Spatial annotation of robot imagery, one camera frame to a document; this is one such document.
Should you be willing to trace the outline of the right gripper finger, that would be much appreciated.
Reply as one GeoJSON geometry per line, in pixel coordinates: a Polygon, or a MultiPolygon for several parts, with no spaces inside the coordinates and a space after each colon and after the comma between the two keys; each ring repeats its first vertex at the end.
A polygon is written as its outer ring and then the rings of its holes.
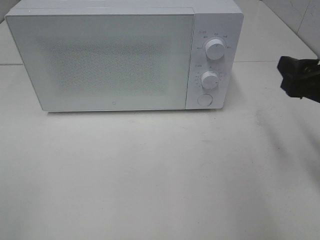
{"type": "Polygon", "coordinates": [[[291,98],[320,101],[320,60],[281,56],[277,70],[282,76],[280,88],[291,98]]]}

